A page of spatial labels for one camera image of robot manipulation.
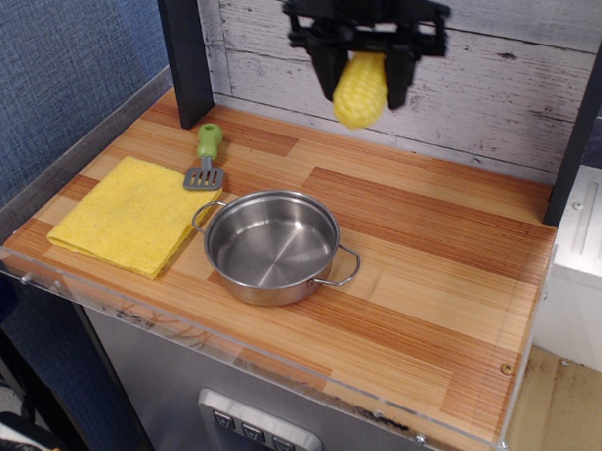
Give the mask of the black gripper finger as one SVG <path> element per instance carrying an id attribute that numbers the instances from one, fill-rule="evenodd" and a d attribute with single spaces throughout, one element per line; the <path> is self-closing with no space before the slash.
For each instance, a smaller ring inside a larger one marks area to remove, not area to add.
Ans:
<path id="1" fill-rule="evenodd" d="M 391 110 L 396 110 L 404 106 L 408 89 L 413 84 L 415 66 L 414 55 L 404 49 L 397 49 L 387 53 L 387 106 Z"/>
<path id="2" fill-rule="evenodd" d="M 332 99 L 348 60 L 348 44 L 313 43 L 307 51 L 325 98 Z"/>

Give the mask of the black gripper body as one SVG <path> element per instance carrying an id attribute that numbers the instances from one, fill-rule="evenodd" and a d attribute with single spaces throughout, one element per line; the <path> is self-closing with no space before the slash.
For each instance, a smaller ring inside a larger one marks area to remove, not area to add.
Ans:
<path id="1" fill-rule="evenodd" d="M 350 51 L 445 56 L 450 8 L 431 0 L 287 0 L 290 45 L 315 61 Z"/>

